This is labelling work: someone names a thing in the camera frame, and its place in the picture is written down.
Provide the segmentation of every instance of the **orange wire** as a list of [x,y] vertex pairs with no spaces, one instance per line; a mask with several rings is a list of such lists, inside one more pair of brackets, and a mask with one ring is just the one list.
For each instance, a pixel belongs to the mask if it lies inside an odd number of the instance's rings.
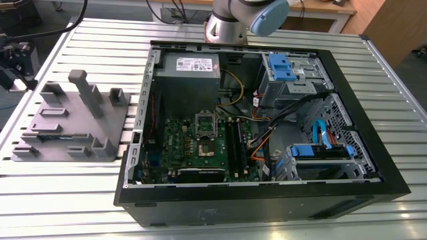
[[331,140],[333,144],[339,144],[339,143],[337,142],[337,139],[335,139],[335,137],[334,137],[334,135],[333,135],[331,131],[330,131],[330,130],[326,130],[326,132],[327,132],[327,135],[329,135],[329,138],[330,138],[330,140]]
[[257,119],[257,120],[262,120],[263,118],[257,116],[257,110],[259,109],[259,107],[257,106],[253,110],[253,118]]
[[257,150],[253,152],[251,155],[251,159],[258,159],[258,157],[255,157],[255,154],[259,152],[262,146],[265,145],[265,143],[267,142],[267,140],[270,139],[270,137],[273,136],[274,132],[270,133],[270,135],[266,137],[266,139],[262,141],[261,145],[258,146]]

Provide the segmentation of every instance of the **gray floor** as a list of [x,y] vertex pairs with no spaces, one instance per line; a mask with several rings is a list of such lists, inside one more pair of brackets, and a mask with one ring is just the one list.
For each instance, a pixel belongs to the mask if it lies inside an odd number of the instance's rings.
[[[71,17],[78,16],[81,12],[82,5],[79,3],[63,3],[63,11],[56,12],[50,2],[38,1],[36,7],[44,20],[43,24],[30,30],[31,33],[39,33],[46,31],[58,30],[64,28],[70,22]],[[193,24],[202,24],[209,17],[207,11],[189,10],[187,16],[193,20]],[[118,6],[118,5],[102,5],[90,4],[87,7],[86,15],[87,18],[98,19],[118,19],[118,20],[134,20],[134,21],[153,21],[153,15],[147,7],[134,7],[134,6]],[[162,13],[162,18],[171,22],[175,18],[171,17],[171,13],[165,11]],[[36,40],[38,53],[40,63],[48,57],[51,49],[59,39],[59,36],[50,36]],[[421,102],[423,108],[427,108],[427,60],[417,58],[415,54],[410,54],[405,59],[401,66],[395,69],[399,77],[402,78],[405,84],[407,85],[410,91],[413,92],[415,98]],[[7,123],[10,116],[14,112],[14,107],[2,110],[3,107],[12,106],[19,103],[23,93],[6,92],[0,88],[0,130]]]

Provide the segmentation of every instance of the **slotted aluminum profile table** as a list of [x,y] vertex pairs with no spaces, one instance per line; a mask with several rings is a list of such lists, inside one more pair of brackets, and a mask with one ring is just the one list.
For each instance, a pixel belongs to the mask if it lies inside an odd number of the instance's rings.
[[[123,151],[131,141],[137,103],[151,40],[202,42],[202,25],[85,19],[64,33],[28,92],[0,133],[0,239],[213,238],[421,239],[427,236],[427,115],[370,41],[357,35],[278,31],[249,33],[251,45],[326,49],[334,54],[381,139],[410,186],[411,194],[374,204],[338,219],[211,226],[142,228],[114,206]],[[123,88],[133,94],[122,145],[111,163],[14,162],[12,149],[32,120],[48,82],[67,91],[73,69],[89,72],[101,92]]]

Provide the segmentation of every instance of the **wooden desk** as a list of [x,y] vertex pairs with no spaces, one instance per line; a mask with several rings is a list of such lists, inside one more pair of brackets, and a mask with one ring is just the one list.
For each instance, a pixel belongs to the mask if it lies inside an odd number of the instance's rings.
[[[161,16],[162,8],[175,8],[175,5],[173,4],[171,0],[150,0],[153,3],[153,9],[157,12],[158,16]],[[185,3],[186,9],[193,10],[213,10],[213,2],[214,0],[182,0]],[[329,20],[326,24],[329,33],[341,33],[342,29],[347,23],[347,20],[351,15],[355,15],[357,9],[351,5],[351,3],[347,1],[345,6],[337,6],[333,4],[331,1],[322,1],[322,0],[305,0],[305,25],[325,25],[323,22],[318,22],[314,19],[323,19]],[[302,3],[297,3],[293,6],[290,6],[290,13],[289,16],[294,18],[298,18],[302,14],[303,5]],[[291,24],[293,26],[302,25],[298,21]],[[309,28],[306,31],[317,31],[315,28]]]

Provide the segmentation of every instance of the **yellow wire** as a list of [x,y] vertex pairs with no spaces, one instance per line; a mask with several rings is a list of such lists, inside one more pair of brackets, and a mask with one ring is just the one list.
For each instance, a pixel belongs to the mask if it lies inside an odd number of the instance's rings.
[[261,145],[258,146],[257,150],[254,151],[253,155],[251,155],[251,159],[255,158],[255,154],[259,152],[262,146],[265,145],[265,143],[267,142],[267,140],[270,139],[270,137],[273,136],[274,132],[270,133],[270,135],[266,137],[266,139],[262,141]]
[[246,90],[246,86],[243,85],[243,83],[242,83],[241,79],[238,78],[238,76],[237,76],[235,74],[233,74],[229,70],[221,70],[221,71],[229,73],[229,74],[234,77],[234,79],[239,82],[239,85],[241,85],[241,96],[239,96],[239,98],[238,98],[235,101],[233,101],[231,103],[219,104],[219,105],[218,105],[218,106],[221,106],[221,107],[227,107],[227,106],[231,106],[231,105],[234,105],[237,102],[241,101],[241,99],[243,98],[243,93],[245,93],[245,90]]

